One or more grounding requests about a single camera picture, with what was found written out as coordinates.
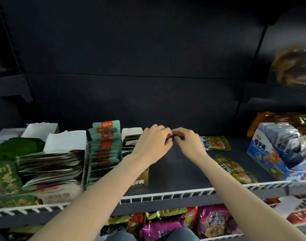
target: left hand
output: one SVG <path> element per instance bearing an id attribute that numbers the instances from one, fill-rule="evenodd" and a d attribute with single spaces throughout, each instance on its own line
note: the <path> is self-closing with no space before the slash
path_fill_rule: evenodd
<path id="1" fill-rule="evenodd" d="M 165 142 L 168 136 L 172 136 L 172 131 L 170 128 L 164 128 L 163 125 L 154 124 L 150 129 L 144 129 L 131 155 L 150 166 L 161 159 L 172 147 L 172 138 Z"/>

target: right hand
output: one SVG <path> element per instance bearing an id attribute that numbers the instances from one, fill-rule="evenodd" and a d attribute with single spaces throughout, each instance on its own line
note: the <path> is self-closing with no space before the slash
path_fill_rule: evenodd
<path id="1" fill-rule="evenodd" d="M 184 140 L 181 140 L 181 138 L 177 136 L 175 136 L 174 139 L 180 146 L 184 155 L 195 164 L 198 163 L 198 160 L 208 156 L 200 140 L 200 136 L 192 130 L 177 128 L 173 129 L 172 133 L 178 136 L 184 136 Z"/>

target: purple snack bag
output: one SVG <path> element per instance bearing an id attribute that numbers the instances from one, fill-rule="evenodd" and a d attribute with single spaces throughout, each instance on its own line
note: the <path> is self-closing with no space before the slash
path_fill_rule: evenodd
<path id="1" fill-rule="evenodd" d="M 164 240 L 163 238 L 167 238 L 168 234 L 174 229 L 184 227 L 184 223 L 185 220 L 183 218 L 156 223 L 149 222 L 141 229 L 139 234 L 145 241 Z"/>
<path id="2" fill-rule="evenodd" d="M 226 223 L 230 216 L 229 210 L 223 204 L 200 206 L 197 224 L 199 238 L 224 235 Z"/>

